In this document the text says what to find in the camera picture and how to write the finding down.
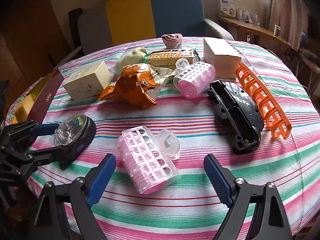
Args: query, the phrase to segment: orange snack bag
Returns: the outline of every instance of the orange snack bag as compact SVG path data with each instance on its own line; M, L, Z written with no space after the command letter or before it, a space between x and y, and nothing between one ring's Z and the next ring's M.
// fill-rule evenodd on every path
M151 108L157 104L162 86L175 74L174 70L145 63L125 66L118 80L103 90L99 100L121 100L141 109Z

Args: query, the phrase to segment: green sticker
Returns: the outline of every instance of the green sticker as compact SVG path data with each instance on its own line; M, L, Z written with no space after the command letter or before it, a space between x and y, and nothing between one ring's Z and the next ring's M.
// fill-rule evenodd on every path
M80 117L78 117L78 118L76 119L76 125L81 125L81 124L82 124L82 120L81 120Z

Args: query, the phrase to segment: tablecloth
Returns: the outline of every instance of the tablecloth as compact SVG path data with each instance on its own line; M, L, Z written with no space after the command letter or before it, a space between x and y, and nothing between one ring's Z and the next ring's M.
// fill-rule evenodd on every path
M62 122L85 113L97 125L91 145L67 169L59 163L39 167L29 179L29 186L39 195L45 182L69 183L85 176L107 153L115 155L116 170L100 202L92 211L103 232L111 239L212 239L222 223L227 207L220 203L203 169L203 159L214 154L222 166L235 177L263 185L273 181L283 200L292 234L297 233L320 208L320 116L308 95L291 71L276 57L259 46L229 41L249 66L266 84L287 114L292 131L287 140L271 139L264 128L261 144L253 153L236 156L229 142L232 129L223 126L211 101L204 93L187 100L174 86L164 87L158 104L139 110L114 101L87 98L73 101L61 85L45 116L44 123ZM67 79L71 73L104 60L111 72L119 57L136 47L149 52L165 48L161 39L127 43L94 52L62 67ZM203 39L187 37L179 48L196 48L203 60ZM164 189L140 195L123 168L116 150L121 131L139 125L154 134L164 128L173 131L181 145L180 159L174 161L180 177ZM38 137L33 150L50 147L50 136ZM244 239L254 210L250 204L239 239ZM79 231L70 204L66 212L71 227Z

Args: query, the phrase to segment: orange plastic comb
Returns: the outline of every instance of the orange plastic comb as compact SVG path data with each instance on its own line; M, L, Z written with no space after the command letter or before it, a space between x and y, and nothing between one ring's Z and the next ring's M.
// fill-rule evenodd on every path
M271 128L272 138L276 138L281 134L286 140L292 129L291 123L269 89L243 63L239 64L236 76L242 88L257 102L259 111L266 121L267 128ZM268 109L266 113L263 111L264 107Z

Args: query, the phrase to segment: blue gripper pad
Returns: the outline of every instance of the blue gripper pad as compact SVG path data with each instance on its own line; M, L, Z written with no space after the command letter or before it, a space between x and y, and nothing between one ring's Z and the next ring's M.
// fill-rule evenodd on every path
M30 133L35 136L42 136L42 135L51 135L54 134L54 131L59 128L58 123L50 123L50 124L40 124L34 126Z
M220 199L221 203L227 205L230 208L233 205L233 200L231 198L231 187L211 160L209 155L204 158L203 161L205 173L216 191L218 198Z
M89 207L92 207L93 204L96 204L99 202L115 169L116 169L116 158L112 154L110 154L110 157L108 157L104 165L100 168L99 173L97 174L97 176L95 177L95 179L92 181L92 183L88 188L87 204L89 205Z

